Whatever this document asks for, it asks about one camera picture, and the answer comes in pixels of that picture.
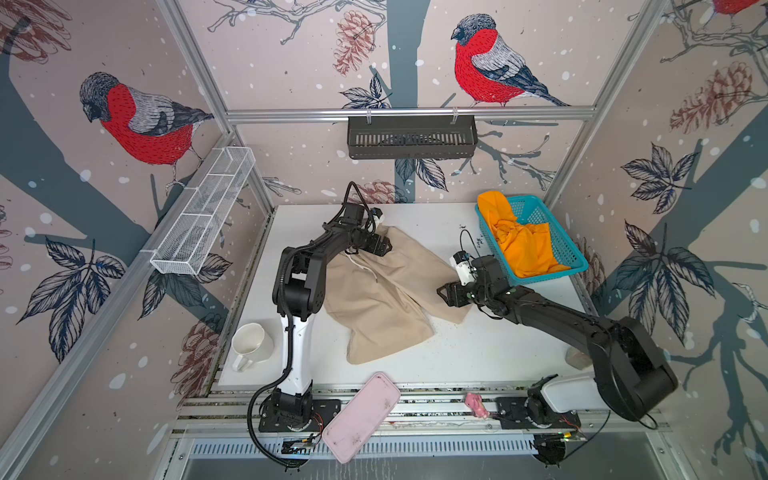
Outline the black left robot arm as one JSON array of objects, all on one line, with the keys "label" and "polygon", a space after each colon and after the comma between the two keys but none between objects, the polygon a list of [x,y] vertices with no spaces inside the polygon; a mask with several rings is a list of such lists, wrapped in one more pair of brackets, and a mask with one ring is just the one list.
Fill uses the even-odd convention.
[{"label": "black left robot arm", "polygon": [[287,247],[280,256],[272,300],[282,324],[283,371],[269,384],[266,411],[286,420],[307,423],[312,416],[310,347],[313,318],[324,304],[327,267],[345,253],[383,257],[391,241],[376,232],[383,213],[365,204],[344,203],[323,233],[307,244]]}]

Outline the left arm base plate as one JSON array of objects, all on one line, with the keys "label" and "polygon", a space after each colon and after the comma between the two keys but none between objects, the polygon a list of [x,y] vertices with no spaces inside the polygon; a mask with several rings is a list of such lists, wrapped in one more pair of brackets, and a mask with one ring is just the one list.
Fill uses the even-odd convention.
[{"label": "left arm base plate", "polygon": [[283,395],[267,398],[258,414],[260,433],[319,433],[338,415],[338,399],[315,400],[311,396]]}]

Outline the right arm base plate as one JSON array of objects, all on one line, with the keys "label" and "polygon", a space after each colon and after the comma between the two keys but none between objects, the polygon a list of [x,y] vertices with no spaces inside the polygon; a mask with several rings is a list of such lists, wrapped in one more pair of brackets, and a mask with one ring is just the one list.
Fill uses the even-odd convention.
[{"label": "right arm base plate", "polygon": [[555,412],[537,396],[497,397],[494,418],[506,430],[571,429],[579,430],[581,421],[575,412]]}]

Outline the beige drawstring shorts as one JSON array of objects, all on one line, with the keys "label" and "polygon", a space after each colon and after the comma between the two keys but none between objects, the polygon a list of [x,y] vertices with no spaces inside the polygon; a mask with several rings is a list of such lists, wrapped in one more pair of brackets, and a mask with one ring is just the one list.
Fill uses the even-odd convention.
[{"label": "beige drawstring shorts", "polygon": [[458,279],[431,250],[392,226],[377,233],[392,250],[336,256],[326,269],[324,308],[350,330],[346,358],[360,365],[396,354],[434,335],[430,319],[462,323],[471,308],[450,307],[437,289]]}]

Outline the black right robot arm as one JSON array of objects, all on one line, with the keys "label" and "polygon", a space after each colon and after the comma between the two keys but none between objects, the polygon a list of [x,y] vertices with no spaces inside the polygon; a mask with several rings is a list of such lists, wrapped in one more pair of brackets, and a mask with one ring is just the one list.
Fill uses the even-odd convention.
[{"label": "black right robot arm", "polygon": [[546,377],[529,389],[529,418],[547,424],[556,413],[608,409],[638,422],[678,387],[678,379],[642,324],[624,317],[612,321],[566,307],[523,286],[512,286],[492,256],[451,258],[459,279],[436,293],[449,307],[470,304],[495,320],[553,336],[591,362],[590,373]]}]

